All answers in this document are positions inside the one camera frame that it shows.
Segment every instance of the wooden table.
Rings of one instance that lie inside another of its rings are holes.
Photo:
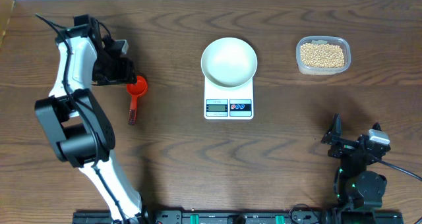
[[[94,88],[116,134],[115,151],[153,208],[288,210],[328,208],[340,160],[319,141],[333,114],[356,139],[376,121],[391,139],[384,160],[422,175],[422,0],[83,0],[18,1],[0,49],[0,220],[69,223],[75,210],[107,209],[92,183],[55,157],[34,116],[57,75],[54,32],[34,17],[71,26],[90,13],[148,76],[136,126],[125,87]],[[305,36],[339,36],[352,64],[337,76],[297,69]],[[222,37],[258,55],[251,121],[203,117],[204,48]],[[406,223],[421,215],[421,183],[381,164],[383,209]]]

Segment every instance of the container of chickpeas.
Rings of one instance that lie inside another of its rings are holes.
[[[339,37],[308,36],[297,44],[296,60],[303,74],[339,74],[350,67],[350,46]]]

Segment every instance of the red spoon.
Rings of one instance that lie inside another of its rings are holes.
[[[147,90],[148,83],[141,76],[136,77],[136,84],[126,85],[126,91],[132,95],[131,109],[129,110],[129,125],[135,125],[138,97],[143,96]]]

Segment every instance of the chickpeas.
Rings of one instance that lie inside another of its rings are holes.
[[[344,54],[340,46],[316,43],[301,45],[301,60],[310,67],[344,67]]]

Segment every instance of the clear plastic container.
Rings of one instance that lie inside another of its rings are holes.
[[[310,67],[305,65],[301,60],[301,45],[305,43],[320,43],[325,44],[329,43],[332,45],[338,45],[343,51],[344,54],[344,67],[341,68],[320,68],[320,67]],[[350,46],[344,39],[333,36],[307,36],[299,41],[296,46],[296,61],[299,66],[299,71],[303,74],[310,75],[334,75],[344,72],[350,67],[351,55],[350,55]]]

